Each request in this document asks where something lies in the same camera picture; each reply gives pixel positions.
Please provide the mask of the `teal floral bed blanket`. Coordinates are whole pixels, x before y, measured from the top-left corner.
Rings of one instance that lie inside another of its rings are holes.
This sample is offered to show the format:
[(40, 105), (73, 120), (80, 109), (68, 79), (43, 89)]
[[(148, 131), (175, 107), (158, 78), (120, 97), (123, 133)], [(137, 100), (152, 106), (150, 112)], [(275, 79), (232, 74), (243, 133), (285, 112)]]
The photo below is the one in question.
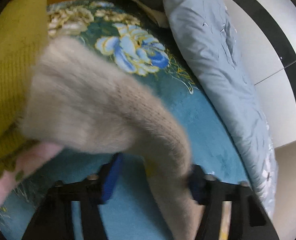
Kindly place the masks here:
[[(92, 1), (63, 4), (51, 11), (46, 9), (47, 42), (30, 68), (25, 103), (17, 124), (20, 133), (23, 135), (20, 124), (39, 57), (51, 40), (69, 36), (149, 88), (184, 129), (190, 142), (192, 164), (201, 165), (206, 172), (229, 183), (247, 179), (226, 126), (187, 64), (177, 58), (174, 40), (127, 20), (100, 19), (102, 11), (103, 8)], [(23, 136), (29, 144), (17, 158), (37, 143), (49, 142)], [(24, 178), (4, 201), (1, 207), (7, 208), (9, 219), (4, 222), (2, 232), (7, 239), (23, 236), (36, 207), (55, 181), (80, 181), (98, 171), (114, 154), (91, 154), (63, 147), (57, 156)], [(113, 196), (100, 207), (108, 238), (174, 239), (151, 192), (143, 157), (123, 155), (124, 163)]]

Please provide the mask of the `pink knit garment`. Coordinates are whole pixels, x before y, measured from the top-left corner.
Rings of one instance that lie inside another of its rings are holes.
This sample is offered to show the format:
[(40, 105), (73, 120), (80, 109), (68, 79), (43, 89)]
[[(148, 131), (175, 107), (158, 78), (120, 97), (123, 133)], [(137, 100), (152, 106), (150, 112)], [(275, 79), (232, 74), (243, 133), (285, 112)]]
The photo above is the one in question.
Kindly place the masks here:
[(45, 163), (53, 159), (63, 150), (62, 145), (52, 142), (39, 142), (19, 154), (13, 172), (5, 171), (0, 178), (0, 207), (9, 193)]

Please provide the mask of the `white black-striped wardrobe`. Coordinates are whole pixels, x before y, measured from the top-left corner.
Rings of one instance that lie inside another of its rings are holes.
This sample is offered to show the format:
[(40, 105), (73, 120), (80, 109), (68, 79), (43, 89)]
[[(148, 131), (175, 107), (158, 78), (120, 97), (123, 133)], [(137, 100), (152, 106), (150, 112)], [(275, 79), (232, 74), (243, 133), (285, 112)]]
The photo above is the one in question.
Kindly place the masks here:
[(296, 141), (296, 0), (225, 0), (273, 144)]

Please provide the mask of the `light blue floral quilt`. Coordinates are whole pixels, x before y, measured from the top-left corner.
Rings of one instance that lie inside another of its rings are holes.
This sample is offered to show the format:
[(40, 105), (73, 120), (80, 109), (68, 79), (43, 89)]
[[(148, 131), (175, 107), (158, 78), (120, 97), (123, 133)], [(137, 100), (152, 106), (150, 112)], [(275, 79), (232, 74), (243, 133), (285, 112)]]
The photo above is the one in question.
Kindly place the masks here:
[(269, 125), (241, 59), (224, 0), (162, 0), (181, 55), (223, 120), (269, 217), (278, 165)]

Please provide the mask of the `mustard yellow knit garment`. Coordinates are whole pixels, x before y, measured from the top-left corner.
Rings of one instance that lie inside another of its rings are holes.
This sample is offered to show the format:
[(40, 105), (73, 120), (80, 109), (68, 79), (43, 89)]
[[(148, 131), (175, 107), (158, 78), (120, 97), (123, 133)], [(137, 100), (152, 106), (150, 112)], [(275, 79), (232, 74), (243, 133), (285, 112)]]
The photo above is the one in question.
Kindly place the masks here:
[(12, 0), (0, 14), (0, 178), (29, 142), (17, 126), (31, 66), (47, 42), (47, 0)]

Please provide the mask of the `beige fuzzy sweater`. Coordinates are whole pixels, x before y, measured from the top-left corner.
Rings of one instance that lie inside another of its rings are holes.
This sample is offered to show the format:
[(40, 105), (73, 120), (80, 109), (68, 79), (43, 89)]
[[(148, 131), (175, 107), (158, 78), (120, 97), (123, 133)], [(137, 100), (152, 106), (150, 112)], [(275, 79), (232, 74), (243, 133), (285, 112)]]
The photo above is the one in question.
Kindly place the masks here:
[(174, 239), (194, 239), (202, 210), (188, 189), (184, 129), (148, 87), (75, 38), (49, 42), (35, 67), (23, 135), (81, 152), (143, 157), (153, 197)]

